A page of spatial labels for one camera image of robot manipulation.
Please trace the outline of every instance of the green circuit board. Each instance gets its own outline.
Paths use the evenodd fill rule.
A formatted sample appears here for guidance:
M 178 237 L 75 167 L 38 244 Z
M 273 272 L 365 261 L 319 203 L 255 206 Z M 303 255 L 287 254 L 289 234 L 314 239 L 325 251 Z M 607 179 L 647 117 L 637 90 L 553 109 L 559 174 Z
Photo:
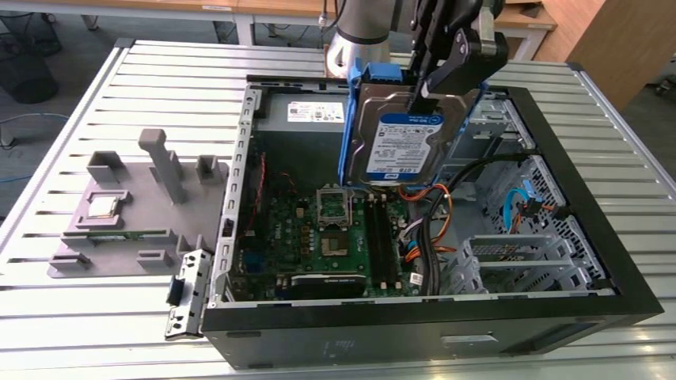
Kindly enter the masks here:
M 245 250 L 245 265 L 249 277 L 250 298 L 278 299 L 274 287 L 278 277 L 299 274 L 362 275 L 367 277 L 366 297 L 403 296 L 410 293 L 407 282 L 401 288 L 383 289 L 371 283 L 371 261 L 365 208 L 369 200 L 353 197 L 349 217 L 351 226 L 341 228 L 318 226 L 318 197 L 313 194 L 285 195 L 273 199 L 267 210 L 267 232 L 261 236 L 266 242 L 258 249 Z M 406 219 L 407 208 L 401 200 L 389 202 L 389 223 L 393 230 L 393 255 L 398 257 L 395 237 L 398 221 Z M 323 216 L 345 216 L 343 197 L 323 196 Z M 398 262 L 399 277 L 405 278 Z

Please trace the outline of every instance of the power supply label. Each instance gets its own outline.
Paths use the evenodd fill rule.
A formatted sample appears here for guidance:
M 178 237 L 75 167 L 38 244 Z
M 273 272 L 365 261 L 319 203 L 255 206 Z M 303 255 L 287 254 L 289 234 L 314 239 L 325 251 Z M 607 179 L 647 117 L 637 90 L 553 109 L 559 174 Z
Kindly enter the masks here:
M 369 157 L 370 179 L 415 178 L 430 155 L 427 138 L 441 131 L 443 124 L 442 115 L 389 113 L 381 116 L 379 130 Z
M 293 123 L 345 123 L 343 103 L 293 101 L 289 104 L 287 120 Z

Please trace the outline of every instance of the case latch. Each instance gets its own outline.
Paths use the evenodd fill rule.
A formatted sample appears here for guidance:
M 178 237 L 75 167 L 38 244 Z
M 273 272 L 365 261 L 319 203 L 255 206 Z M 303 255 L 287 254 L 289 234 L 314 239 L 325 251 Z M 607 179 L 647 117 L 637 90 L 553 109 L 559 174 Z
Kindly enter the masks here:
M 179 275 L 171 279 L 167 303 L 171 304 L 166 340 L 198 339 L 202 308 L 206 302 L 211 262 L 214 254 L 205 249 L 183 256 Z

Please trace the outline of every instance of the motherboard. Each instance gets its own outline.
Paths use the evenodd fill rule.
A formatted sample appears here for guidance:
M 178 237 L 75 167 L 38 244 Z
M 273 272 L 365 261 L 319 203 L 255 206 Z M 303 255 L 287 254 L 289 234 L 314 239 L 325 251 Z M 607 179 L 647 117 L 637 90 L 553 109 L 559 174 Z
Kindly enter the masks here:
M 263 215 L 263 228 L 242 238 L 242 274 L 231 278 L 237 299 L 417 292 L 402 280 L 397 236 L 409 216 L 397 196 L 326 185 L 317 192 L 278 194 Z

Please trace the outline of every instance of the trash bin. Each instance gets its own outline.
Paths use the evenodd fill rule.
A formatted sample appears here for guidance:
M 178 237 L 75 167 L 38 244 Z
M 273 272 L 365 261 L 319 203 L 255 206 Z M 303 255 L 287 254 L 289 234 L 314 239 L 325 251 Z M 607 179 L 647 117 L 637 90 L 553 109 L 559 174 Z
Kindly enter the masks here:
M 11 33 L 31 39 L 43 57 L 62 50 L 62 43 L 53 26 L 53 14 L 0 11 L 0 20 Z
M 59 91 L 59 84 L 31 41 L 18 34 L 0 34 L 0 87 L 25 104 L 41 103 Z

